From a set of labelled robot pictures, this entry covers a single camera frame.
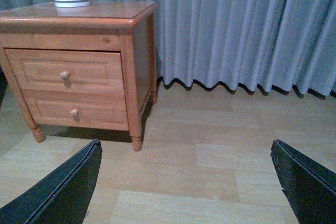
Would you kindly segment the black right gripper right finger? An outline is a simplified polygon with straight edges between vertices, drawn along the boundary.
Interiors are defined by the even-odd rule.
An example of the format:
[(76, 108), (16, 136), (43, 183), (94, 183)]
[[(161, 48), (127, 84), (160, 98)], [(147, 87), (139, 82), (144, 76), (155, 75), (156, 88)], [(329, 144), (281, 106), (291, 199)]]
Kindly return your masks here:
[(335, 223), (335, 173), (281, 140), (270, 156), (298, 222)]

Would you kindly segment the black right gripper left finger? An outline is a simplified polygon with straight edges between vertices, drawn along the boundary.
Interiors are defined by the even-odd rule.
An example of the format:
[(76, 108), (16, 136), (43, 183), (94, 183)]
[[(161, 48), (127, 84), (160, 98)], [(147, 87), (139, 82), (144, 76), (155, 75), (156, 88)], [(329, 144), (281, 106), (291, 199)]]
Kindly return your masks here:
[(2, 207), (1, 223), (83, 223), (101, 159), (101, 143), (93, 140)]

